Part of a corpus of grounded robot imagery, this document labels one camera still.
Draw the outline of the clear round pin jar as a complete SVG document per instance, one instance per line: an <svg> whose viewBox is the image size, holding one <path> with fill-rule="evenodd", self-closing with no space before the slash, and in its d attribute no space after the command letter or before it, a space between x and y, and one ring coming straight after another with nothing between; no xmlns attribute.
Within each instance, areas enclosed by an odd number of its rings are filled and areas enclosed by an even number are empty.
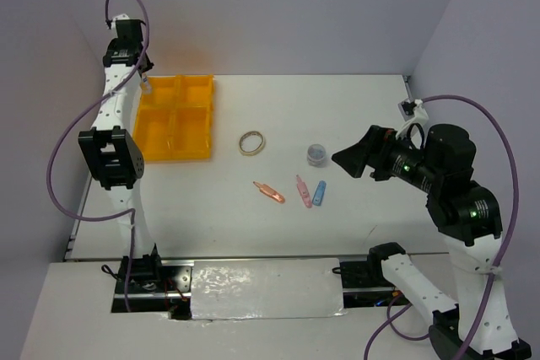
<svg viewBox="0 0 540 360"><path fill-rule="evenodd" d="M327 151L321 144L311 144L306 153L308 165L322 168L327 163Z"/></svg>

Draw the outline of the beige masking tape roll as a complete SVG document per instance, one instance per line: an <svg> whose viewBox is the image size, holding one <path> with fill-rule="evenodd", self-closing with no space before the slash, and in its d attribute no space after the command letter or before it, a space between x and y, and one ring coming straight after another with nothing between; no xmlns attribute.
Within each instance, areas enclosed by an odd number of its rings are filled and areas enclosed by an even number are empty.
<svg viewBox="0 0 540 360"><path fill-rule="evenodd" d="M251 157L259 154L266 146L266 138L258 131L249 131L240 136L238 149L241 155Z"/></svg>

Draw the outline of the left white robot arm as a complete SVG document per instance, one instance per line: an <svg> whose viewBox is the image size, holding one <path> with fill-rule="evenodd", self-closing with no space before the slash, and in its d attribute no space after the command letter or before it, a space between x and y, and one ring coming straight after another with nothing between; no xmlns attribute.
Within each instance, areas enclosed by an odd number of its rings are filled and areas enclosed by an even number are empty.
<svg viewBox="0 0 540 360"><path fill-rule="evenodd" d="M111 28L116 36L103 57L108 98L101 103L91 128L78 134L78 144L113 212L124 213L115 219L127 243L118 276L153 292L163 286L165 270L144 216L140 180L145 163L131 134L131 119L141 82L154 64L143 50L142 20L120 14Z"/></svg>

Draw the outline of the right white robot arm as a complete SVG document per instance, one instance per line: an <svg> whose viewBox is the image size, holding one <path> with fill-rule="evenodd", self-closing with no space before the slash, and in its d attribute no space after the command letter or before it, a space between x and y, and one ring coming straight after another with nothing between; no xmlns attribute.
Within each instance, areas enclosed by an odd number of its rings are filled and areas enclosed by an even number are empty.
<svg viewBox="0 0 540 360"><path fill-rule="evenodd" d="M429 216L447 246L457 297L439 290L396 242L370 249L367 276L393 284L421 314L440 359L529 359L532 349L511 323L496 256L503 245L500 206L474 181L476 146L466 130L418 123L405 132L371 126L332 155L351 177L398 178L424 192Z"/></svg>

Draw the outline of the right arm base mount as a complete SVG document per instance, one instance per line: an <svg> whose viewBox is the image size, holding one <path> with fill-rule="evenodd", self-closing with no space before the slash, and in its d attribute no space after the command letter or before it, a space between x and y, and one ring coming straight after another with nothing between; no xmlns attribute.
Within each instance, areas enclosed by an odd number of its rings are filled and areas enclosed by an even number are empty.
<svg viewBox="0 0 540 360"><path fill-rule="evenodd" d="M332 273L341 278L345 309L387 307L399 295L397 288L379 278L367 261L341 261Z"/></svg>

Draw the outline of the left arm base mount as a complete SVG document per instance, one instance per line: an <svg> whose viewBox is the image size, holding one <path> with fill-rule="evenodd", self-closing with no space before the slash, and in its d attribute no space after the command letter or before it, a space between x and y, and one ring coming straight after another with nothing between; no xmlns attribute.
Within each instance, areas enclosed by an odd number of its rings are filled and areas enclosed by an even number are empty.
<svg viewBox="0 0 540 360"><path fill-rule="evenodd" d="M101 271L115 280L111 312L162 313L171 320L190 320L193 266L193 262L163 261L157 281L132 280L126 287L122 267L113 270L103 264Z"/></svg>

